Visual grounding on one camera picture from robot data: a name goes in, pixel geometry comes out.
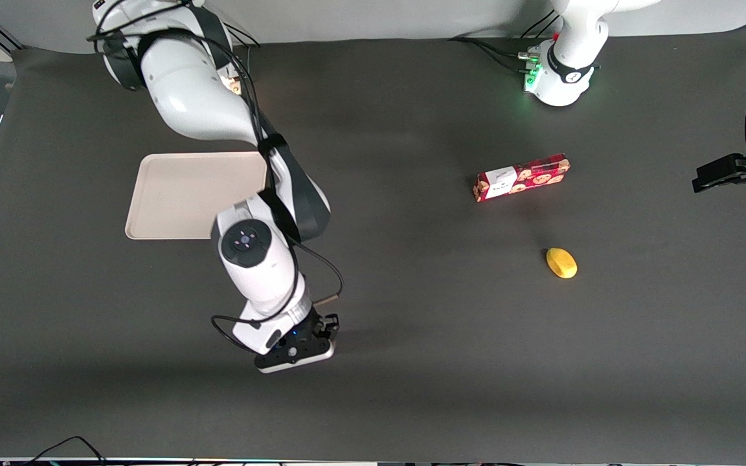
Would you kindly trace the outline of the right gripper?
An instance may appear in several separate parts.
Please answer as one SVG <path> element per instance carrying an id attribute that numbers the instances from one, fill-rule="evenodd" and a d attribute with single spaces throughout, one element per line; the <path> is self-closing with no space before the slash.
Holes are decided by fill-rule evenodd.
<path id="1" fill-rule="evenodd" d="M 328 360 L 334 351 L 335 315 L 311 311 L 284 336 L 276 338 L 266 354 L 256 356 L 254 365 L 262 373 L 279 372 Z"/>

